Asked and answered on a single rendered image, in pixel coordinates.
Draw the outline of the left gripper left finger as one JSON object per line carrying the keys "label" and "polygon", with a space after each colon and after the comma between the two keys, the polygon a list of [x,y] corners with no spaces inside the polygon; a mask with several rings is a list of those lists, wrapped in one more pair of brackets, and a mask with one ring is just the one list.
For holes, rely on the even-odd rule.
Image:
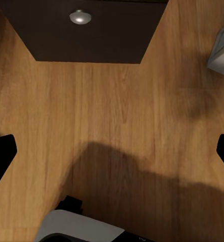
{"label": "left gripper left finger", "polygon": [[0,137],[0,179],[17,154],[15,138],[12,134]]}

